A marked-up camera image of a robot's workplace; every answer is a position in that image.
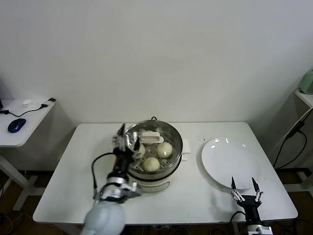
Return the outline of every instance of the floor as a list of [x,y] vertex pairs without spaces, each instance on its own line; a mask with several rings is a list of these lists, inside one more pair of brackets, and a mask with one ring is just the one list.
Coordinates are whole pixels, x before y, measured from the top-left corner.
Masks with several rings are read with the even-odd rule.
[[[36,186],[45,187],[50,178],[50,172],[41,172],[37,174],[39,176]],[[284,184],[297,184],[300,182],[300,179],[296,174],[290,172],[279,173]],[[7,177],[0,172],[0,179],[3,183],[6,182]],[[11,229],[12,231],[9,234],[13,235],[66,235],[66,233],[60,231],[58,228],[53,227],[47,224],[38,224],[34,222],[31,218],[32,214],[35,211],[37,204],[40,201],[40,197],[32,196],[29,197],[22,208],[22,212],[12,212],[12,208],[17,200],[22,189],[15,184],[11,183],[7,191],[4,193],[0,200],[0,212],[7,215],[12,221],[20,216],[23,212],[27,215],[20,216],[13,224]],[[290,197],[294,202],[295,206],[299,212],[299,219],[305,219],[313,223],[313,199],[306,192],[296,192],[290,193]],[[293,235],[296,233],[290,233],[288,231],[293,231],[292,227],[283,227],[282,225],[288,226],[292,225],[292,221],[283,221],[280,222],[281,225],[276,222],[271,222],[271,225],[275,235]],[[0,235],[8,234],[7,228],[10,225],[7,217],[2,221],[0,218]],[[244,224],[240,224],[240,231],[244,231]],[[298,235],[307,235],[312,234],[313,225],[307,222],[298,221],[296,223],[297,234]],[[153,226],[126,226],[125,230],[122,233],[123,235],[230,235],[232,234],[229,230],[229,225],[188,225],[188,226],[171,226],[169,228],[160,228]]]

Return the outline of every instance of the white table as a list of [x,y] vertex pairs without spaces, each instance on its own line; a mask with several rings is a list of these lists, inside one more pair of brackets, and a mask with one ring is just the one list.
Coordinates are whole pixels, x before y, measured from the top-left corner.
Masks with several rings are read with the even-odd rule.
[[[24,100],[2,100],[3,109],[9,110],[10,112],[20,115],[28,110],[34,110],[40,107],[40,105],[46,100],[34,100],[33,103],[27,108],[22,107]],[[25,125],[16,133],[8,132],[7,128],[11,121],[17,119],[17,117],[11,114],[0,114],[0,147],[20,147],[26,143],[31,134],[35,131],[40,122],[44,119],[46,114],[51,110],[54,103],[49,105],[46,108],[41,110],[30,112],[23,115],[21,118],[26,119]],[[10,185],[11,180],[15,181],[19,186],[23,188],[22,193],[20,194],[18,200],[16,201],[13,210],[20,211],[24,202],[27,199],[27,196],[35,195],[41,196],[45,188],[35,188],[33,184],[37,180],[37,176],[30,177],[27,180],[23,177],[11,164],[5,159],[4,156],[0,155],[0,169],[10,177],[3,187],[3,191],[7,189]]]
[[[313,108],[313,94],[303,94],[296,90],[295,94],[311,109]],[[309,158],[312,155],[312,150],[309,151],[304,158]],[[300,184],[284,185],[288,192],[308,192],[313,198],[313,174],[309,177],[302,171],[297,172],[299,178],[302,180]]]
[[[250,127],[244,122],[172,123],[191,153],[171,178],[171,185],[158,193],[146,193],[123,204],[126,224],[190,224],[229,222],[241,210],[230,190],[221,188],[204,171],[201,149],[210,139],[228,137],[242,140],[257,156],[261,165],[259,186],[264,195],[259,208],[262,220],[291,219],[298,212]],[[33,219],[53,223],[70,235],[75,224],[83,224],[92,207],[91,162],[111,151],[111,138],[121,124],[81,124],[70,140],[37,208]],[[95,167],[98,185],[103,185],[112,169],[113,156]],[[253,189],[246,194],[255,194]],[[244,221],[239,215],[237,221]]]

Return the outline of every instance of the cable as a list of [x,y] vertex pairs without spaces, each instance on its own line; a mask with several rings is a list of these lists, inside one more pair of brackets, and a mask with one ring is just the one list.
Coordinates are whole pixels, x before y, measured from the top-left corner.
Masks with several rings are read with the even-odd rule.
[[93,178],[93,189],[97,189],[98,188],[98,184],[97,184],[97,180],[96,180],[96,176],[94,174],[94,164],[97,160],[99,160],[100,158],[106,156],[106,155],[111,155],[113,153],[104,153],[104,154],[101,154],[99,157],[97,157],[95,160],[92,161],[92,164],[91,164],[91,171],[92,171],[92,178]]
[[279,235],[287,235],[287,234],[294,235],[294,233],[293,233],[292,231],[290,231],[289,229],[282,229],[282,230],[279,232]]
[[14,222],[17,221],[20,217],[22,217],[23,215],[26,215],[28,218],[32,219],[32,217],[25,213],[25,212],[22,212],[22,214],[20,214],[18,217],[16,217],[14,220],[11,220],[9,218],[9,216],[5,215],[5,218],[7,218],[9,221],[10,221],[10,224],[8,225],[8,227],[6,228],[6,234],[12,234],[14,231],[16,231],[21,225],[22,223],[24,222],[25,220],[25,217],[23,217],[22,221],[18,224],[18,226],[16,226],[15,228],[13,228],[13,225],[14,225]]
[[13,116],[19,118],[19,117],[23,116],[24,114],[27,114],[27,113],[30,113],[30,112],[34,112],[34,111],[38,111],[38,110],[40,110],[40,109],[42,109],[42,108],[44,108],[44,106],[41,105],[38,109],[28,110],[28,111],[22,113],[21,115],[16,115],[16,114],[10,112],[9,110],[1,110],[1,111],[0,111],[0,114],[11,114],[11,115],[13,115]]
[[307,146],[307,143],[308,143],[308,138],[307,138],[307,136],[306,136],[302,131],[300,131],[300,130],[298,131],[298,133],[300,133],[301,135],[303,135],[304,138],[305,138],[305,142],[304,142],[304,145],[303,145],[301,151],[298,153],[298,155],[297,155],[294,159],[292,159],[290,162],[284,164],[283,166],[281,166],[281,167],[279,167],[279,168],[277,168],[277,169],[281,169],[281,168],[287,166],[288,164],[294,162],[294,161],[301,155],[301,153],[303,152],[303,150],[304,150],[305,147]]
[[0,110],[0,114],[6,114],[6,115],[7,115],[7,114],[11,114],[11,115],[13,115],[13,116],[19,118],[19,117],[23,116],[24,114],[27,114],[27,113],[30,113],[30,112],[34,112],[34,111],[38,111],[38,110],[40,110],[40,109],[42,109],[42,108],[46,108],[46,107],[48,107],[50,104],[52,104],[53,102],[55,102],[55,99],[54,99],[54,98],[50,98],[49,100],[47,100],[47,101],[45,101],[44,103],[42,103],[38,109],[28,110],[28,111],[22,113],[21,115],[16,115],[16,114],[10,112],[9,110]]
[[242,212],[242,211],[236,211],[236,212],[232,215],[232,217],[230,218],[230,221],[229,221],[230,224],[231,224],[231,222],[233,221],[234,217],[235,217],[237,214],[243,214],[244,216],[246,215],[246,214],[245,214],[244,212]]
[[236,211],[233,215],[232,215],[232,217],[230,218],[230,221],[229,221],[229,230],[230,230],[230,233],[232,233],[231,231],[231,223],[232,223],[232,221],[233,221],[233,219],[234,219],[234,217],[237,215],[237,214],[243,214],[244,216],[246,215],[244,212],[242,212],[242,211]]
[[272,151],[281,143],[281,141],[285,139],[285,137],[289,134],[289,132],[296,126],[296,124],[298,124],[299,121],[302,120],[302,118],[303,118],[306,114],[308,114],[308,115],[305,117],[304,120],[306,120],[306,119],[308,118],[308,116],[311,114],[312,110],[313,110],[313,107],[310,108],[308,111],[306,111],[306,112],[304,113],[304,115],[302,115],[301,118],[299,118],[298,121],[295,122],[295,124],[292,126],[292,128],[290,128],[290,130],[289,130],[289,131],[279,140],[279,142],[269,151],[269,153],[268,153],[269,155],[270,155],[270,154],[272,153]]
[[277,163],[277,160],[278,160],[278,157],[279,157],[279,155],[280,155],[280,152],[282,151],[283,146],[284,146],[284,144],[286,143],[286,141],[287,141],[287,138],[284,139],[284,142],[283,142],[282,145],[280,146],[280,149],[279,149],[278,154],[277,154],[277,156],[276,156],[275,162],[274,162],[274,164],[273,164],[273,168],[275,167],[275,165],[276,165],[276,163]]

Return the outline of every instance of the metal rim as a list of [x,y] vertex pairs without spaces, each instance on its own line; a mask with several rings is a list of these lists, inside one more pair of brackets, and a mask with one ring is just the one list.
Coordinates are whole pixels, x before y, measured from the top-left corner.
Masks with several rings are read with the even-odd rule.
[[[140,125],[140,124],[143,124],[143,123],[145,123],[145,122],[147,122],[147,121],[154,121],[154,122],[156,122],[156,123],[163,123],[163,124],[165,124],[165,125],[171,126],[171,127],[173,128],[173,130],[178,134],[178,136],[179,136],[179,142],[181,143],[181,146],[182,146],[182,137],[181,137],[180,133],[178,132],[178,130],[177,130],[174,126],[172,126],[171,124],[169,124],[169,123],[167,123],[167,122],[164,122],[164,121],[159,121],[159,120],[144,120],[144,121],[140,121],[140,122],[137,122],[137,123],[133,124],[132,126],[130,126],[130,127],[126,130],[126,133],[127,133],[130,129],[132,129],[133,127],[135,127],[135,126],[137,126],[137,125]],[[182,148],[181,148],[180,152],[178,153],[176,159],[175,159],[171,164],[169,164],[166,168],[164,168],[164,169],[161,169],[161,170],[158,170],[158,171],[153,171],[153,172],[148,172],[148,171],[140,171],[140,170],[137,170],[137,169],[135,169],[135,168],[132,168],[132,171],[134,171],[134,172],[136,172],[136,173],[140,173],[140,174],[145,174],[145,175],[154,175],[154,174],[162,173],[162,172],[164,172],[164,171],[170,169],[170,168],[177,162],[178,158],[181,157],[181,153],[182,153]]]
[[129,174],[129,176],[131,176],[132,178],[134,178],[134,179],[136,179],[136,180],[143,181],[143,182],[155,182],[155,181],[164,180],[165,178],[169,177],[171,174],[173,174],[173,173],[177,170],[178,166],[180,165],[181,159],[182,159],[182,156],[180,156],[179,162],[178,162],[177,166],[175,167],[175,169],[174,169],[173,171],[171,171],[168,175],[163,176],[163,177],[158,178],[158,179],[152,179],[152,180],[142,179],[142,178],[139,178],[139,177],[137,177],[137,176],[134,176],[134,175],[131,174],[129,171],[128,171],[128,174]]

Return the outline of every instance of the mouse cable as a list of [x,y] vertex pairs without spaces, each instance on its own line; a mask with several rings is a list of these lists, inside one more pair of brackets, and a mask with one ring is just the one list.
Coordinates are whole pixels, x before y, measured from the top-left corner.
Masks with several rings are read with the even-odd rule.
[[42,108],[46,108],[46,107],[48,107],[50,104],[52,104],[54,101],[55,101],[54,98],[50,98],[49,100],[47,100],[47,101],[45,101],[44,103],[42,103],[38,109],[28,110],[28,111],[22,113],[21,115],[16,115],[16,114],[10,112],[9,110],[0,110],[0,114],[6,114],[6,115],[7,115],[7,114],[11,114],[11,115],[13,115],[13,116],[19,118],[19,117],[23,116],[24,114],[27,114],[27,113],[30,113],[30,112],[34,112],[34,111],[38,111],[38,110],[40,110],[40,109],[42,109]]

